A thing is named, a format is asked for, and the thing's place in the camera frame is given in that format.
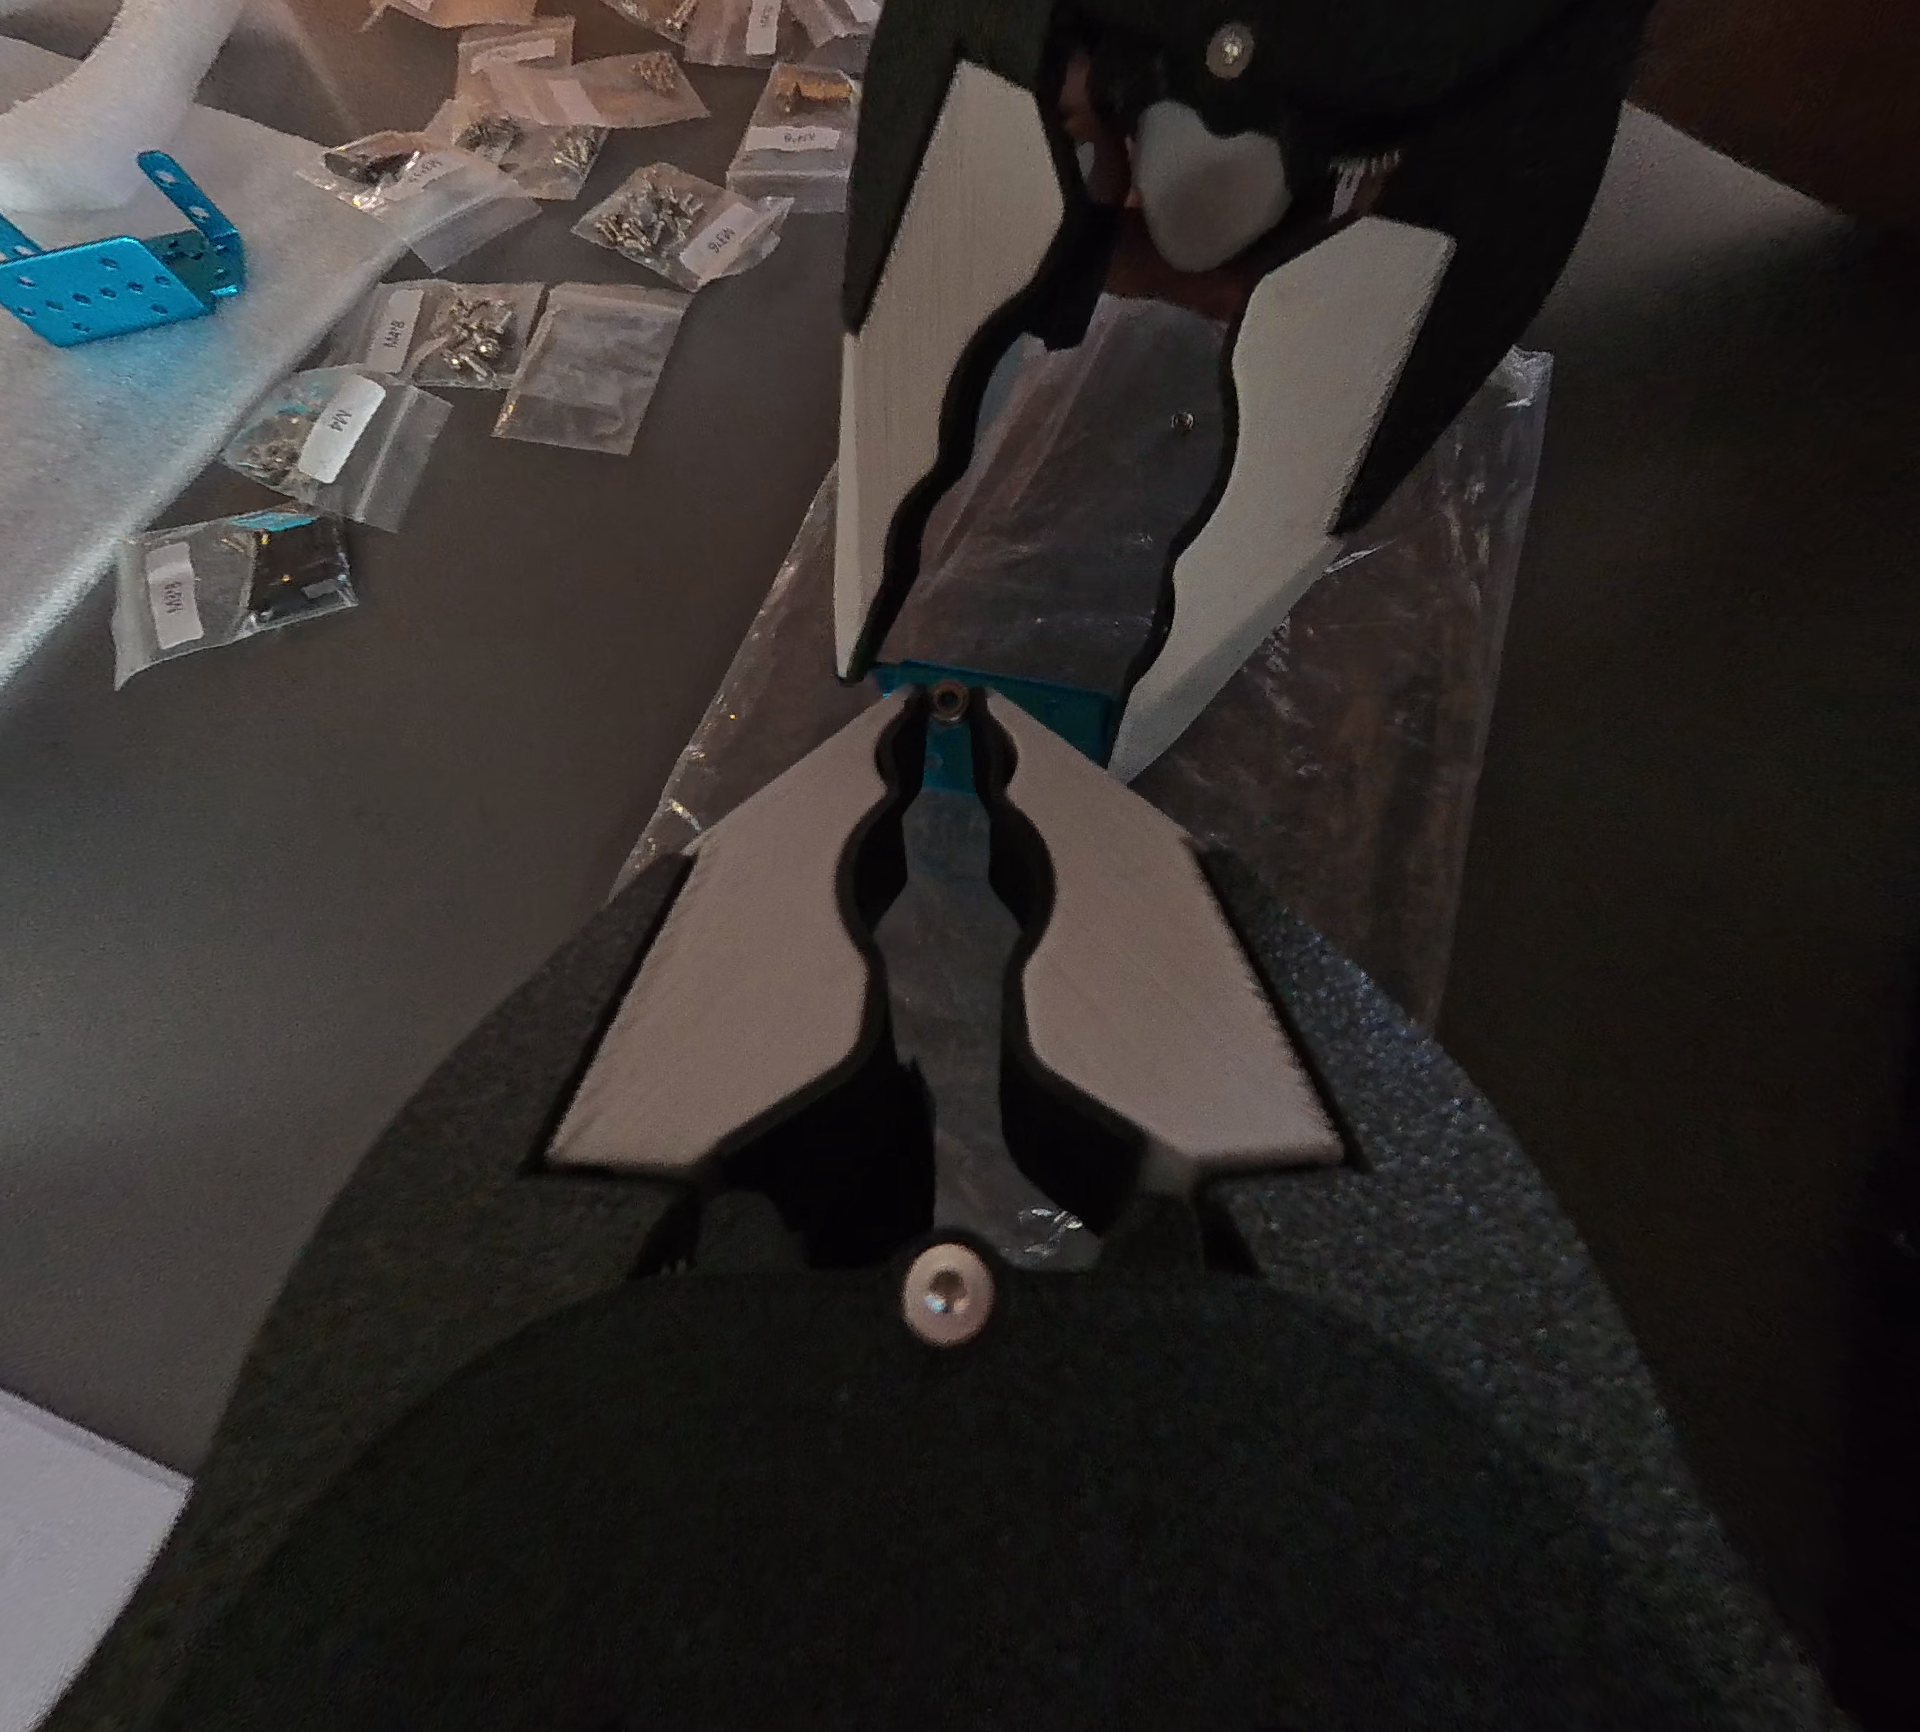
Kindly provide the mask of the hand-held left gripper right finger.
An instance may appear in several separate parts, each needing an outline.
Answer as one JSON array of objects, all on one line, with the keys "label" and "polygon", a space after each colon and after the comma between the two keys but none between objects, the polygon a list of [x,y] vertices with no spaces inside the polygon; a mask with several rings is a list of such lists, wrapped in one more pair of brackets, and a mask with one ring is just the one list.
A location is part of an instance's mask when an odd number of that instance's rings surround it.
[{"label": "hand-held left gripper right finger", "polygon": [[1023,1042],[1116,1121],[1144,1172],[1335,1166],[1342,1134],[1216,900],[1195,844],[1009,696],[1001,793],[1046,856]]}]

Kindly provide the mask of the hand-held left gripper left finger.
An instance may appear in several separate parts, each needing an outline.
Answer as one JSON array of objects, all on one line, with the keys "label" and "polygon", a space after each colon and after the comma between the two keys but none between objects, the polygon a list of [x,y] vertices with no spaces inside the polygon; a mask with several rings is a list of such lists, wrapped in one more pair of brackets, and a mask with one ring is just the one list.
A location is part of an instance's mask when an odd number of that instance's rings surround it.
[{"label": "hand-held left gripper left finger", "polygon": [[694,838],[552,1165],[707,1172],[872,1055],[915,796],[916,699],[896,691]]}]

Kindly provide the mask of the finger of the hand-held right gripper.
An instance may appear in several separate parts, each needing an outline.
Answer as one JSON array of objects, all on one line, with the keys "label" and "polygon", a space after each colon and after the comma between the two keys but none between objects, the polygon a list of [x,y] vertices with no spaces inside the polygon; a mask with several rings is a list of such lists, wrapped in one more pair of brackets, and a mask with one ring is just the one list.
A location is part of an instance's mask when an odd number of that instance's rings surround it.
[{"label": "finger of the hand-held right gripper", "polygon": [[1138,778],[1189,730],[1330,568],[1454,236],[1357,217],[1266,275],[1230,353],[1235,444],[1215,509],[1172,563],[1172,621],[1136,682],[1110,768]]},{"label": "finger of the hand-held right gripper", "polygon": [[865,319],[844,340],[833,544],[835,672],[867,674],[920,572],[930,505],[974,457],[987,374],[1021,334],[1086,324],[1113,205],[1039,98],[951,69]]}]

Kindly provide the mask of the large clear plastic bag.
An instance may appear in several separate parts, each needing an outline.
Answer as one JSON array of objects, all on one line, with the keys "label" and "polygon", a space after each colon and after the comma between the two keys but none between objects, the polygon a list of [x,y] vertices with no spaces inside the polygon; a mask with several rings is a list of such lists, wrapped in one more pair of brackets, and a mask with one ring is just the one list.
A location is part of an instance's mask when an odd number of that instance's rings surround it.
[{"label": "large clear plastic bag", "polygon": [[[1168,544],[1225,450],[1225,325],[1104,297],[1086,340],[1017,340],[975,454],[926,524],[892,643],[934,661],[1113,691],[1144,643]],[[1392,498],[1140,793],[1327,935],[1419,1023],[1451,966],[1477,778],[1542,459],[1548,351],[1507,351]],[[1175,409],[1193,428],[1171,428]],[[906,893],[878,927],[901,1056],[936,1109],[941,1225],[1010,1258],[1086,1266],[1093,1240],[1007,1155],[1001,968],[1015,916],[964,793],[906,810]]]}]

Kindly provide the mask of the blue metal bracket large holes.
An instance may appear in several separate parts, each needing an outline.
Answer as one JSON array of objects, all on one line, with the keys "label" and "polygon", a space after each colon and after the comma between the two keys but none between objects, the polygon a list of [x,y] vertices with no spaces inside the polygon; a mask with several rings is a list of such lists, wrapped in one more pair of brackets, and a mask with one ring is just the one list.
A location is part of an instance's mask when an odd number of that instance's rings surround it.
[{"label": "blue metal bracket large holes", "polygon": [[[971,713],[964,725],[943,727],[926,708],[926,688],[941,680],[956,680],[971,688]],[[1021,708],[1031,728],[1056,736],[1065,750],[1098,766],[1110,778],[1110,756],[1116,734],[1116,699],[1096,688],[1069,686],[1056,680],[982,671],[956,662],[907,658],[878,662],[874,682],[882,696],[910,693],[922,701],[925,720],[906,728],[906,740],[882,739],[878,770],[888,789],[964,793],[984,809],[1007,800],[1017,766],[1017,740],[1001,728],[989,743],[977,743],[980,720],[989,696]]]}]

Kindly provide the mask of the dark grey desk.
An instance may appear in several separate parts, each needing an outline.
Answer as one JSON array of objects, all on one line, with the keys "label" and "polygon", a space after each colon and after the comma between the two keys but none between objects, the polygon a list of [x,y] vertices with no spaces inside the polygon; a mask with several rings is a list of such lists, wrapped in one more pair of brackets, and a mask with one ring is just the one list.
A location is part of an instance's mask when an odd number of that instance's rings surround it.
[{"label": "dark grey desk", "polygon": [[[6,1384],[192,1471],[396,1102],[597,905],[831,462],[840,232],[631,457],[465,409],[364,606],[6,688]],[[1916,1725],[1916,238],[1634,114],[1532,338],[1545,474],[1441,1040],[1599,1254],[1841,1700]]]}]

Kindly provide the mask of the pile of small screw bags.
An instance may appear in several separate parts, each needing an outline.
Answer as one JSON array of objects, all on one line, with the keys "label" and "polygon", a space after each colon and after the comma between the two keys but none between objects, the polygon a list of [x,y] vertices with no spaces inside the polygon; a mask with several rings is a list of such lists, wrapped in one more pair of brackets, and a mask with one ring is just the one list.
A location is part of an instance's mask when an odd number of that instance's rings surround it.
[{"label": "pile of small screw bags", "polygon": [[[460,37],[453,94],[420,134],[324,150],[299,176],[384,224],[431,277],[376,284],[320,367],[239,416],[221,462],[274,491],[246,515],[123,544],[115,680],[357,606],[348,524],[401,528],[451,415],[500,394],[498,437],[624,454],[697,292],[765,263],[794,214],[844,205],[882,0],[601,0],[651,35],[574,60],[574,18],[501,0]],[[572,208],[615,135],[708,116],[694,68],[765,89],[721,181],[637,163],[571,235],[642,282],[462,282],[451,268],[540,208]]]}]

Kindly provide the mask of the white foam sheet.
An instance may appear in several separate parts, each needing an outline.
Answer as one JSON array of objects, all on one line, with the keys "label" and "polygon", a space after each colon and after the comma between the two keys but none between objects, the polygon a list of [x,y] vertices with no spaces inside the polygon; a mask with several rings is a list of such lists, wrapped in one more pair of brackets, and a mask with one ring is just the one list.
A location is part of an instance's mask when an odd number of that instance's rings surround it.
[{"label": "white foam sheet", "polygon": [[376,217],[307,177],[311,143],[205,105],[161,150],[239,228],[248,286],[207,319],[103,344],[52,347],[2,317],[6,680],[436,221],[428,189]]}]

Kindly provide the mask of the white foam block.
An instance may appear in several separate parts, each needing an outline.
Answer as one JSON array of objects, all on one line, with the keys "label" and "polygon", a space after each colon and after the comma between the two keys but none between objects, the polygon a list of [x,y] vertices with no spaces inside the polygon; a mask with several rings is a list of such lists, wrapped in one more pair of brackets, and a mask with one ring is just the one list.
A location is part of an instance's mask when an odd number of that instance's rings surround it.
[{"label": "white foam block", "polygon": [[[6,21],[108,0],[2,0]],[[251,0],[110,0],[98,45],[62,60],[6,37],[6,214],[120,208],[170,146]]]}]

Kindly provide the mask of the open instruction manual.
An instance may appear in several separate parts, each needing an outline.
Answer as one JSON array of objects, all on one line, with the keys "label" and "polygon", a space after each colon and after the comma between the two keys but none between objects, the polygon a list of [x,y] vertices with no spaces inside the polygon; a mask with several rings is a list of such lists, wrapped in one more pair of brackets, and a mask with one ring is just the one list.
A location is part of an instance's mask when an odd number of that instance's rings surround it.
[{"label": "open instruction manual", "polygon": [[34,1730],[170,1538],[190,1479],[2,1395],[2,1728]]}]

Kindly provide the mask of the blue metal bracket small holes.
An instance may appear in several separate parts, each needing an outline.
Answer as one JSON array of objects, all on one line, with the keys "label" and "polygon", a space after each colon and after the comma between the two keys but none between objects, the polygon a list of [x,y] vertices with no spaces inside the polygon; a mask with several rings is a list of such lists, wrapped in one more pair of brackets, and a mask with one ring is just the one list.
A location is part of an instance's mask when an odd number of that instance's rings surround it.
[{"label": "blue metal bracket small holes", "polygon": [[184,232],[43,249],[2,217],[2,305],[52,347],[82,347],[208,317],[248,284],[239,229],[167,153],[138,169],[188,215]]}]

